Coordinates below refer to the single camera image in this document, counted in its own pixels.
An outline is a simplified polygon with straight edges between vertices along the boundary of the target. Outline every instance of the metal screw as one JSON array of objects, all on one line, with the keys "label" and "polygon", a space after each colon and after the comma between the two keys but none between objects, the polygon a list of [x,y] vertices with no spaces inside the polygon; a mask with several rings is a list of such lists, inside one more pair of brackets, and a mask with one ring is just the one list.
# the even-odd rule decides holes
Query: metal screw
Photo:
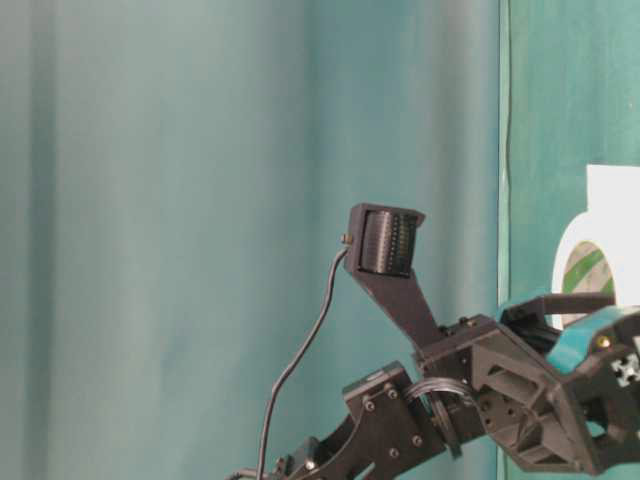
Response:
[{"label": "metal screw", "polygon": [[599,348],[609,348],[611,346],[611,339],[609,339],[609,337],[607,337],[606,335],[600,335],[598,338],[596,338],[596,345]]}]

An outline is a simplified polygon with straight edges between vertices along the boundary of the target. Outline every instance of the robotic arm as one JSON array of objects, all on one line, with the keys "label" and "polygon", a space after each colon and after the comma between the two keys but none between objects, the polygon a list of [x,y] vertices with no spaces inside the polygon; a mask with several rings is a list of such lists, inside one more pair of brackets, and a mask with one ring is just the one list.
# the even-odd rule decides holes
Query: robotic arm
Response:
[{"label": "robotic arm", "polygon": [[[345,269],[407,336],[421,379],[393,362],[347,386],[349,414],[335,432],[308,438],[263,478],[392,479],[447,448],[458,457],[485,434],[526,471],[597,475],[640,461],[640,307],[552,294],[498,322],[437,326],[411,269],[423,220],[360,204],[343,235]],[[585,316],[559,331],[545,315],[560,313]]]}]

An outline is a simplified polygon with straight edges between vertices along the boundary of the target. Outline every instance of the tape roll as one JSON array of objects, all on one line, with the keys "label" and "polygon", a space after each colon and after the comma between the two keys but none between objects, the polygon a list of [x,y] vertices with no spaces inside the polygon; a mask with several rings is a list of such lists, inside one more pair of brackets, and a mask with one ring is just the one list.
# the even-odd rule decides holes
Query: tape roll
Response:
[{"label": "tape roll", "polygon": [[[587,167],[587,211],[567,226],[556,252],[551,290],[603,292],[640,305],[640,228],[628,215],[640,201],[637,167]],[[579,315],[554,315],[556,328]]]}]

